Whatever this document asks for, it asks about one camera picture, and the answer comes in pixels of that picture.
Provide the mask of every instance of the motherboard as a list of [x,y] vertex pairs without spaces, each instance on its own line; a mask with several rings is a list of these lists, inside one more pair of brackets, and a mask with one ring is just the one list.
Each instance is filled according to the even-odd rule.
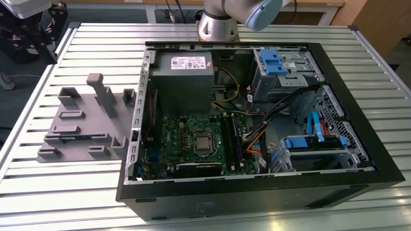
[[240,139],[229,137],[229,134],[240,137],[248,132],[245,119],[237,114],[164,116],[160,149],[146,152],[148,162],[157,165],[150,164],[146,172],[160,179],[173,178],[177,168],[181,172],[194,167],[218,169],[220,176],[254,174],[252,158],[244,159],[241,155]]

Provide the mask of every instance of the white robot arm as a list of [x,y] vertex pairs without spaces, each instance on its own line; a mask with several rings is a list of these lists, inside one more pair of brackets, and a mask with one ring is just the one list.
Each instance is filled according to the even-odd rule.
[[204,0],[198,23],[201,41],[234,41],[237,21],[253,31],[264,29],[290,0]]

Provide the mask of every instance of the floor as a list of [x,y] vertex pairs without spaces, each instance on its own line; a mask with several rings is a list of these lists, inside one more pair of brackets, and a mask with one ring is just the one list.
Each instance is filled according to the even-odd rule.
[[[164,13],[154,12],[158,23],[170,23]],[[186,23],[194,23],[194,11],[184,11]],[[174,14],[176,20],[180,20],[178,13]],[[44,16],[41,24],[46,25],[49,16]],[[69,22],[84,23],[145,23],[145,12],[142,10],[104,10],[104,9],[74,9],[69,11],[66,25]],[[404,41],[398,43],[386,57],[388,64],[398,64],[396,73],[408,87],[411,87],[411,46]],[[0,127],[11,127],[19,112],[25,106],[26,100],[34,89],[38,78],[42,74],[46,64],[37,60],[30,64],[15,64],[0,52],[0,70],[15,84],[15,89],[5,91],[0,89]],[[7,131],[0,130],[0,141],[5,141]]]

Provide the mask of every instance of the ram slot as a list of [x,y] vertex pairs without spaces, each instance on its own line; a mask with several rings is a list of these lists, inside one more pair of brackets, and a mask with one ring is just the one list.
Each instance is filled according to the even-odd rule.
[[238,169],[242,160],[240,136],[233,116],[221,116],[220,125],[226,169],[233,171]]

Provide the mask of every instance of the aluminum slotted table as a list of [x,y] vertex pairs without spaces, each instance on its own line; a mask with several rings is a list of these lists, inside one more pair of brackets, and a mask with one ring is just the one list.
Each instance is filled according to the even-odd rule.
[[61,87],[85,85],[102,73],[112,92],[136,88],[144,41],[196,41],[194,25],[72,26],[0,152],[0,230],[409,230],[411,92],[360,32],[346,27],[270,26],[241,41],[318,42],[406,179],[328,209],[144,222],[114,201],[120,161],[37,163]]

